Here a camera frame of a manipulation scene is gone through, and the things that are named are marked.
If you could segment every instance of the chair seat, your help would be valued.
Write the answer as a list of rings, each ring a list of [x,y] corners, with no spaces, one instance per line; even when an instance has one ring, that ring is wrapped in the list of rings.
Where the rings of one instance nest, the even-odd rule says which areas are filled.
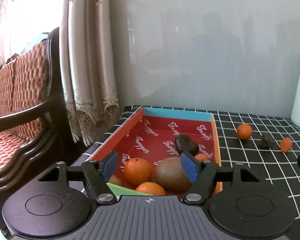
[[[13,134],[9,130],[0,133],[0,169],[13,157],[19,147],[27,141]]]

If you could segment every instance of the orange fruit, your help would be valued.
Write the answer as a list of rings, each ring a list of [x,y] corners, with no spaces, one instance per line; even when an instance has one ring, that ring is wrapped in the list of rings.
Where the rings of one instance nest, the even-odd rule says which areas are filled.
[[[284,138],[280,143],[280,149],[282,152],[286,153],[288,152],[292,147],[292,141],[290,138]]]
[[[237,128],[237,136],[241,140],[248,140],[252,135],[252,128],[250,125],[243,123]]]
[[[131,185],[138,186],[150,180],[152,166],[145,159],[133,158],[126,163],[123,175]]]
[[[135,190],[138,192],[157,196],[163,196],[166,194],[163,187],[154,182],[144,182],[141,185],[139,185]]]
[[[210,159],[207,155],[205,155],[204,153],[197,154],[197,155],[195,156],[195,158],[196,158],[199,162],[202,162],[202,161],[205,161],[205,160],[211,161],[211,159]]]

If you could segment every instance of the glossy wall panel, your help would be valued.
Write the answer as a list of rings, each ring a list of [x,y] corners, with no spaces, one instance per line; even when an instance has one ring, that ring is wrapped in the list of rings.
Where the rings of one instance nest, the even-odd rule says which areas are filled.
[[[119,103],[289,117],[300,0],[110,0]]]

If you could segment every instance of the chair armrest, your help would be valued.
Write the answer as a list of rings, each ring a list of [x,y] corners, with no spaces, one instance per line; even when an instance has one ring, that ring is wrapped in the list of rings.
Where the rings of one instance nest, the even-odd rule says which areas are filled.
[[[40,102],[39,104],[32,106],[28,109],[18,111],[16,113],[0,115],[0,132],[31,122],[40,116],[43,116],[49,109],[60,100],[59,97],[51,97],[46,101]]]

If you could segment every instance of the black tablecloth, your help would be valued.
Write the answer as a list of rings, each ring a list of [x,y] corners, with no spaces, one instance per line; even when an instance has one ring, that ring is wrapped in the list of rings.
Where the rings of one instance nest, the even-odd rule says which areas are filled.
[[[139,107],[127,106],[119,122],[102,140],[94,143],[83,153],[74,165],[80,165],[89,159],[123,122],[135,114]],[[246,163],[284,192],[293,201],[298,214],[289,236],[293,240],[300,240],[300,168],[297,165],[297,158],[300,155],[300,128],[286,118],[221,111],[207,112],[215,116],[222,166],[232,167],[235,162]],[[251,139],[247,141],[239,140],[236,135],[236,128],[242,123],[249,124],[253,130]],[[265,150],[260,146],[261,135],[265,133],[271,134],[276,140],[272,150]],[[279,147],[280,141],[285,137],[291,138],[293,142],[292,149],[286,154],[282,153]],[[72,186],[83,191],[82,183],[74,183]],[[226,187],[229,187],[229,184],[224,183],[224,188]]]

